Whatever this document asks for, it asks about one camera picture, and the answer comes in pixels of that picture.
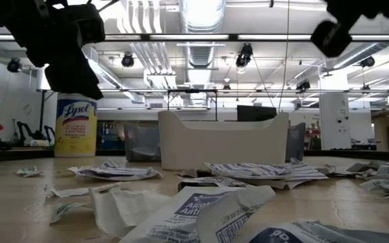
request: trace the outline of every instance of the clear plastic storage bin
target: clear plastic storage bin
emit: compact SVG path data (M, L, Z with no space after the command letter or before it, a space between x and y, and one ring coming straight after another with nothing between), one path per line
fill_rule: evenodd
M303 160L304 156L305 123L291 126L288 129L288 142L286 144L286 162L290 158Z
M159 126L124 123L126 158L128 162L160 162Z

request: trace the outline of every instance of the computer monitor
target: computer monitor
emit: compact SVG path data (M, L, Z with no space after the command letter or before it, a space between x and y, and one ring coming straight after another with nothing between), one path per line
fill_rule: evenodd
M239 122L262 122L277 116L277 110L273 107L238 105L236 111Z

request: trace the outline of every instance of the alcohol antiseptic pad wrapper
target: alcohol antiseptic pad wrapper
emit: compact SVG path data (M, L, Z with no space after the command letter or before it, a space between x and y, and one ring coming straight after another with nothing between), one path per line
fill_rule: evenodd
M247 219L274 196L269 186L185 187L120 243L231 242Z

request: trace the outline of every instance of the white column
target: white column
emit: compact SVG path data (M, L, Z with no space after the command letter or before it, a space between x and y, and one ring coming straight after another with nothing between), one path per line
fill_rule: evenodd
M332 76L321 76L319 87L324 90L347 90L348 79L344 70L330 73ZM324 93L319 98L321 113L322 150L350 149L351 123L349 120L348 94Z

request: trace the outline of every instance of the wooden table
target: wooden table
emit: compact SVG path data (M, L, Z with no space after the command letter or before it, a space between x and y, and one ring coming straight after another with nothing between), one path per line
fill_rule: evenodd
M118 163L124 157L112 157ZM107 181L75 178L67 168L100 165L105 157L87 159L31 159L0 162L0 242L57 243L80 242L100 235L90 209L79 209L61 221L49 225L55 205L61 202L88 202L88 196L46 198L43 188L52 184L58 190L101 186ZM361 160L329 157L306 157L308 164L329 163L349 167ZM37 178L22 178L14 174L19 168L37 166L44 174ZM159 164L129 163L129 166ZM180 179L175 172L166 172L163 179L152 178L132 182L130 190L150 190L173 196ZM276 190L277 196L259 209L247 222L251 226L272 225L299 219L318 219L322 223L354 230L389 233L389 199L366 192L358 185L361 180L339 179L307 182L294 190Z

